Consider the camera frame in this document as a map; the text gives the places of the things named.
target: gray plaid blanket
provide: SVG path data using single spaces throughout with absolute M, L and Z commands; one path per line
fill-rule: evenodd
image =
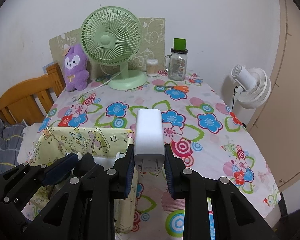
M 21 124 L 5 125 L 0 119 L 0 174 L 19 165 L 17 157 L 23 129 Z

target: scissors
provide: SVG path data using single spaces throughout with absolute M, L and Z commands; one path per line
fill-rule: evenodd
M 184 92 L 184 93 L 189 92 L 189 87 L 188 86 L 158 86 L 158 87 L 171 88 L 171 89 L 179 90 L 179 91 Z

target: fan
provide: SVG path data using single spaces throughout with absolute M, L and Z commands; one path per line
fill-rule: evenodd
M 81 45 L 92 60 L 106 66 L 120 65 L 120 74 L 109 82 L 117 90 L 133 89 L 147 80 L 141 71 L 128 70 L 128 61 L 138 52 L 141 41 L 138 18 L 120 7 L 94 11 L 81 27 Z
M 244 66 L 237 65 L 232 69 L 231 76 L 241 86 L 234 96 L 234 102 L 238 100 L 242 107 L 254 109 L 268 99 L 271 81 L 261 68 L 247 70 Z

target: beige door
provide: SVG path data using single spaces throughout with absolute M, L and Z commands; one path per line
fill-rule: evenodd
M 287 35 L 273 91 L 250 134 L 282 191 L 300 179 L 300 11 L 286 0 Z

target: jar handle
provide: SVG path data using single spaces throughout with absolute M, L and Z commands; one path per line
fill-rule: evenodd
M 164 61 L 163 61 L 163 68 L 165 71 L 168 71 L 169 68 L 166 67 L 166 63 L 167 63 L 167 58 L 170 57 L 170 55 L 167 55 L 164 57 Z

